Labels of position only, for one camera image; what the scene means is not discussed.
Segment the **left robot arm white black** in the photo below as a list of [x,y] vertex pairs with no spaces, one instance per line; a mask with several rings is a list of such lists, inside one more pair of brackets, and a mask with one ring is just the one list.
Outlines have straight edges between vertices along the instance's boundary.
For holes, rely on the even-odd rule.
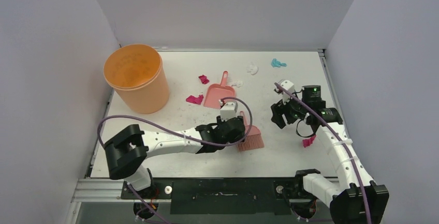
[[150,169],[143,166],[147,158],[155,156],[190,153],[215,153],[245,139],[245,124],[242,117],[216,123],[199,125],[171,133],[146,132],[138,124],[131,124],[119,131],[103,148],[106,155],[109,178],[129,183],[141,198],[154,193]]

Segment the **pink plastic dustpan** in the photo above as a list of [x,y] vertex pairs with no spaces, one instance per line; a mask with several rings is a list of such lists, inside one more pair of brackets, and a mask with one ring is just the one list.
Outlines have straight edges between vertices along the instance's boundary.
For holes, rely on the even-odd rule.
[[220,109],[220,100],[224,97],[235,97],[236,91],[232,86],[227,85],[228,71],[224,71],[220,83],[213,83],[208,87],[204,104],[206,108]]

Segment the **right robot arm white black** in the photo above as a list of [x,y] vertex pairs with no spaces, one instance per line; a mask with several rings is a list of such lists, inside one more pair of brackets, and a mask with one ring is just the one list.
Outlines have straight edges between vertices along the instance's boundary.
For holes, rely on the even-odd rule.
[[297,171],[294,194],[304,198],[312,194],[329,207],[333,223],[381,223],[389,200],[385,185],[378,185],[366,171],[347,136],[342,117],[329,108],[321,97],[319,85],[306,85],[297,97],[292,82],[275,84],[282,99],[271,106],[272,122],[280,129],[304,122],[321,142],[336,172],[338,183],[332,183],[314,169]]

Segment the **pink hand brush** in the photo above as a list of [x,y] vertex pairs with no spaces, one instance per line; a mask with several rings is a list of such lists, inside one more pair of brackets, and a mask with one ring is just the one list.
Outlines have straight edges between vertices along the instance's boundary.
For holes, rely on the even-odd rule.
[[237,145],[239,152],[245,152],[250,150],[255,150],[259,148],[264,148],[265,144],[261,136],[261,131],[250,124],[247,120],[244,111],[240,111],[240,115],[243,117],[245,124],[245,132],[250,130],[250,133],[246,136],[245,140]]

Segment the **orange plastic bucket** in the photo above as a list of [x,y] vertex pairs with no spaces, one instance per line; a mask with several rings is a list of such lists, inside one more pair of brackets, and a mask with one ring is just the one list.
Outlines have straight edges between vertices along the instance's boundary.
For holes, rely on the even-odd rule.
[[160,54],[145,44],[114,51],[103,69],[107,83],[134,112],[150,114],[168,102],[170,90]]

